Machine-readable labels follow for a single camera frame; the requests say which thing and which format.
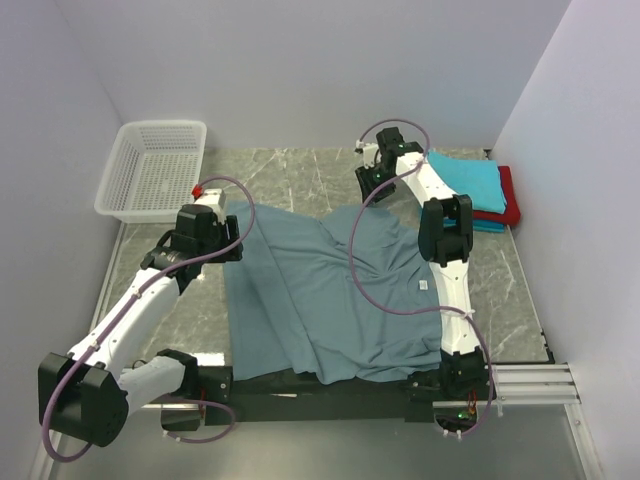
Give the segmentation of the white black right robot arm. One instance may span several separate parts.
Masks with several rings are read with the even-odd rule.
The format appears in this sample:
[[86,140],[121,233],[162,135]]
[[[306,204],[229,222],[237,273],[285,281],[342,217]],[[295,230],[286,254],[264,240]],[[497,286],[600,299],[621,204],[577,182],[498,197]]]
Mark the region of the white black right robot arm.
[[428,263],[441,315],[439,389],[448,398],[472,397],[489,381],[488,354],[473,324],[468,273],[473,248],[472,200],[457,193],[431,165],[417,142],[396,127],[384,128],[374,143],[359,138],[355,170],[362,206],[393,194],[402,181],[421,205],[418,250]]

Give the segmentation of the grey-blue t-shirt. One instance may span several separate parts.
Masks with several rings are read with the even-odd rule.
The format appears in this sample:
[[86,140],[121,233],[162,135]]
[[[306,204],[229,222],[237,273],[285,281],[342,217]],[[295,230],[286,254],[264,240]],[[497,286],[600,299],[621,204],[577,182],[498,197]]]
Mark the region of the grey-blue t-shirt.
[[241,202],[243,257],[224,265],[234,376],[291,369],[324,384],[404,380],[441,361],[441,320],[417,233],[393,213],[316,219]]

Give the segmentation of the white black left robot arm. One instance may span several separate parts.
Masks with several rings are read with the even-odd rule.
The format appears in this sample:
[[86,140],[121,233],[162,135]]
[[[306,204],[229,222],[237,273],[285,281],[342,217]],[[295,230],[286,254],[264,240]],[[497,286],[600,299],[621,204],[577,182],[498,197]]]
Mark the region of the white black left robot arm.
[[113,442],[129,416],[162,397],[205,402],[197,359],[159,351],[138,368],[126,364],[143,337],[166,317],[206,264],[242,258],[238,219],[201,204],[183,206],[175,226],[145,254],[126,293],[66,354],[48,354],[38,367],[39,421],[48,452],[51,432],[88,446]]

